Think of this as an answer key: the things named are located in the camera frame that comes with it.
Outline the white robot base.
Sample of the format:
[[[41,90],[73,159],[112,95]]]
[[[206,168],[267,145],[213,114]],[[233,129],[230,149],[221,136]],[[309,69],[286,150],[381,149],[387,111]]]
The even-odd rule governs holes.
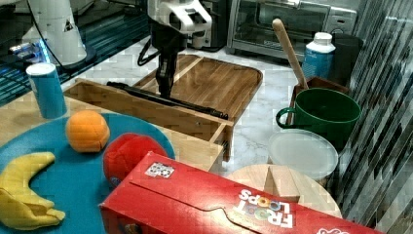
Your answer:
[[[82,40],[70,0],[26,0],[31,28],[9,49],[22,59],[41,56],[63,69],[77,69],[95,58],[95,49]]]

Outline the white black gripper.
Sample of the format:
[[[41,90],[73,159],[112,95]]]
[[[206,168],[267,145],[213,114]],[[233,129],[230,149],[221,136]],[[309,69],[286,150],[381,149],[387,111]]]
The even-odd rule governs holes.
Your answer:
[[[159,50],[156,81],[163,98],[173,86],[177,53],[187,47],[189,34],[211,28],[212,18],[199,0],[148,0],[151,44]]]

